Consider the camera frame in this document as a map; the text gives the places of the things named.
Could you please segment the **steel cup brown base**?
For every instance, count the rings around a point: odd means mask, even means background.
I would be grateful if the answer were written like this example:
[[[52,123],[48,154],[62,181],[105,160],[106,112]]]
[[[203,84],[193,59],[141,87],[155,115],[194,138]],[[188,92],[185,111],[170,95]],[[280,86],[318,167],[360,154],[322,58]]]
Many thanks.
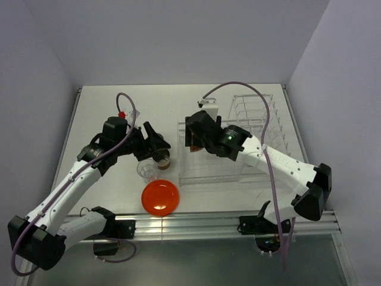
[[[155,156],[153,156],[153,160],[156,162],[159,170],[166,170],[170,167],[170,152],[169,150],[162,150]]]

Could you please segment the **white ceramic bowl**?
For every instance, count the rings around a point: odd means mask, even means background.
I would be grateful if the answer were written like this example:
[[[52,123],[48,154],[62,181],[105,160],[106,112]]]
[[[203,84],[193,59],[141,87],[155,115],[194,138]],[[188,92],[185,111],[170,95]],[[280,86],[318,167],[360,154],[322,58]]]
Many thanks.
[[[204,149],[203,143],[194,135],[193,132],[191,132],[189,135],[188,143],[191,153],[195,153]]]

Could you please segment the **clear faceted glass tumbler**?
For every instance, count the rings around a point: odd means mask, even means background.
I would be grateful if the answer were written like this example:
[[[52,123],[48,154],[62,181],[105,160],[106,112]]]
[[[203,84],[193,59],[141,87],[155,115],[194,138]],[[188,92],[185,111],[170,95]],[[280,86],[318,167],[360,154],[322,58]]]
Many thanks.
[[[146,184],[158,179],[158,167],[153,159],[140,161],[136,167],[136,171]]]

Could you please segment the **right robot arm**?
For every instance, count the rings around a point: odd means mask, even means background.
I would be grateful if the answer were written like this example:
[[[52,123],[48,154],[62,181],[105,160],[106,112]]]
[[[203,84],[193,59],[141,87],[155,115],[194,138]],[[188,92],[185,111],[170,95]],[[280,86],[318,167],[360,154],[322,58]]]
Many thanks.
[[[185,118],[186,145],[197,146],[220,158],[238,161],[265,172],[270,183],[281,181],[291,193],[266,201],[256,216],[242,216],[238,232],[242,235],[282,234],[291,231],[291,220],[300,216],[319,221],[332,190],[332,169],[304,163],[262,143],[236,125],[222,127],[221,118],[213,119],[206,111]]]

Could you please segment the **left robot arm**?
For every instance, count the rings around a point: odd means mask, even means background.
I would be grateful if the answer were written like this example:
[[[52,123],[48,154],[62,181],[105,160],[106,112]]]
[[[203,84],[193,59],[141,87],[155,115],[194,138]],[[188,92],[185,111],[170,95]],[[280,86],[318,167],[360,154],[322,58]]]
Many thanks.
[[[83,217],[64,223],[69,211],[120,156],[132,154],[138,161],[155,157],[171,148],[149,122],[136,128],[121,117],[109,117],[90,144],[83,147],[68,175],[25,217],[14,216],[8,223],[13,272],[16,256],[45,271],[53,268],[66,250],[81,240],[96,236],[112,239],[116,233],[115,214],[94,207]]]

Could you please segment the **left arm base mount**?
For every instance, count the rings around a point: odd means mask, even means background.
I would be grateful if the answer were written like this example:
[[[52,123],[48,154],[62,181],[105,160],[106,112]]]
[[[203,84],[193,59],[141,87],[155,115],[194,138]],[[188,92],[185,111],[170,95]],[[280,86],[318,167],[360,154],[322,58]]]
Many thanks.
[[[94,235],[94,241],[108,241],[107,243],[93,243],[95,258],[104,263],[122,263],[132,259],[137,252],[136,244],[131,241],[135,236],[135,229],[135,220],[117,220],[109,231]],[[107,256],[115,256],[120,250],[129,251],[129,255],[126,258],[117,260],[107,258]]]

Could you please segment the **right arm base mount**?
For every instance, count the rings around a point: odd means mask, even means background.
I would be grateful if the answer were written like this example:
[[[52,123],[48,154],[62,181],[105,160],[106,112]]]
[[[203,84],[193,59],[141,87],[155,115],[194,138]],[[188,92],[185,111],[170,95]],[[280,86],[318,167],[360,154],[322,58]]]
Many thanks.
[[[278,226],[259,216],[240,216],[237,231],[241,235],[259,235],[255,243],[260,251],[274,253],[280,250]]]

